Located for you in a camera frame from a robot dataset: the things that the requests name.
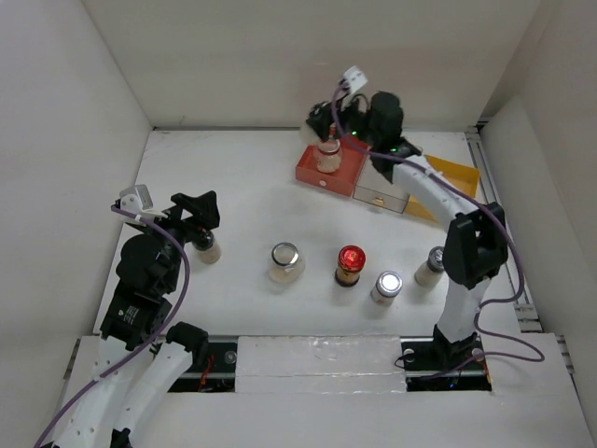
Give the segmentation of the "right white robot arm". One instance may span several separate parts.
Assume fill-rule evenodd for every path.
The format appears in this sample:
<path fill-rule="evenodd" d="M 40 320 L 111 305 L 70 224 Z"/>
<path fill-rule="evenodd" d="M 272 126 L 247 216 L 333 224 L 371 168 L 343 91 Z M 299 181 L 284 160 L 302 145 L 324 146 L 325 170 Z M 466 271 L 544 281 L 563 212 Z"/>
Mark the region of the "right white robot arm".
<path fill-rule="evenodd" d="M 348 145 L 353 143 L 348 133 L 354 131 L 375 170 L 419 201 L 446 232 L 442 263 L 449 286 L 431 344 L 431 376 L 437 378 L 473 358 L 482 300 L 512 252 L 505 212 L 498 203 L 483 205 L 458 190 L 403 136 L 397 96 L 379 91 L 367 109 L 360 110 L 342 104 L 349 95 L 351 91 L 340 86 L 331 101 L 314 105 L 306 128 L 319 141 L 340 139 Z"/>

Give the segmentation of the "black-capped white bottle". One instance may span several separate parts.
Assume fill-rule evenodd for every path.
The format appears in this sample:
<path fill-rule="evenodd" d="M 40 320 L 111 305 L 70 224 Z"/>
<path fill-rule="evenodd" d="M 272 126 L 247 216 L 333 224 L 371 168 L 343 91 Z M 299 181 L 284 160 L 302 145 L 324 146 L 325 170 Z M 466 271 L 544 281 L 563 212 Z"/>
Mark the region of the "black-capped white bottle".
<path fill-rule="evenodd" d="M 315 119 L 306 119 L 302 122 L 299 128 L 299 137 L 304 145 L 311 146 L 321 141 L 317 127 L 318 122 Z"/>

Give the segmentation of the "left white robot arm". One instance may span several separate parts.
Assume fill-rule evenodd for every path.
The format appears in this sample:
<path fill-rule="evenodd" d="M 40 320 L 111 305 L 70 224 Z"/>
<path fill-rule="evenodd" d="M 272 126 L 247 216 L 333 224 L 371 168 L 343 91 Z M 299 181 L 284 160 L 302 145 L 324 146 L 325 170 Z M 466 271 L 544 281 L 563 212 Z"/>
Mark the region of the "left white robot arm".
<path fill-rule="evenodd" d="M 177 378 L 207 361 L 207 332 L 173 319 L 190 282 L 185 245 L 198 245 L 219 226 L 217 196 L 176 193 L 171 201 L 156 211 L 146 186 L 135 185 L 112 205 L 137 233 L 120 249 L 89 382 L 56 412 L 36 446 L 131 447 Z"/>

